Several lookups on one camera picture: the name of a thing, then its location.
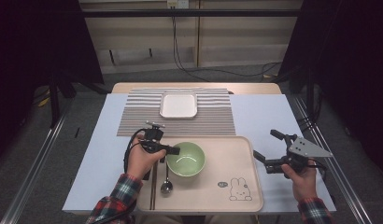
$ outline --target tray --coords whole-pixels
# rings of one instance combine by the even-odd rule
[[[250,142],[242,136],[166,136],[161,144],[173,146],[193,142],[206,154],[206,165],[196,176],[181,177],[169,172],[174,190],[162,195],[165,163],[157,169],[154,208],[150,207],[152,177],[144,182],[137,200],[142,212],[190,215],[254,214],[262,209],[262,189]]]
[[[160,115],[167,119],[192,119],[197,114],[197,95],[193,91],[166,91]]]

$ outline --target metal spoon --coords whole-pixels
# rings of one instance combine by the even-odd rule
[[[162,184],[161,191],[163,194],[169,194],[169,193],[171,193],[173,186],[172,186],[171,181],[169,181],[169,179],[168,179],[168,164],[167,163],[165,163],[165,164],[166,164],[166,179],[164,180],[164,182]]]

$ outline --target bunny drawing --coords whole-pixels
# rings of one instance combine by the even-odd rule
[[[251,201],[250,191],[247,185],[247,181],[244,178],[233,178],[232,188],[230,189],[231,201]]]

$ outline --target white square plate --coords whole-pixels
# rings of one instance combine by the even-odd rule
[[[167,119],[191,119],[197,114],[197,95],[193,91],[166,91],[160,115]]]

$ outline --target hand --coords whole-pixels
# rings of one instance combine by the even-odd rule
[[[165,156],[165,149],[162,149],[155,153],[148,153],[139,144],[139,139],[142,139],[143,135],[138,135],[133,141],[133,149],[130,152],[128,158],[127,174],[133,175],[138,179],[142,179],[143,176],[151,169],[154,162],[158,161]]]
[[[309,160],[308,165],[314,165],[314,162]],[[297,202],[306,198],[318,197],[316,190],[317,170],[315,168],[306,167],[300,174],[296,174],[288,164],[281,165],[281,168],[293,182],[293,196]]]

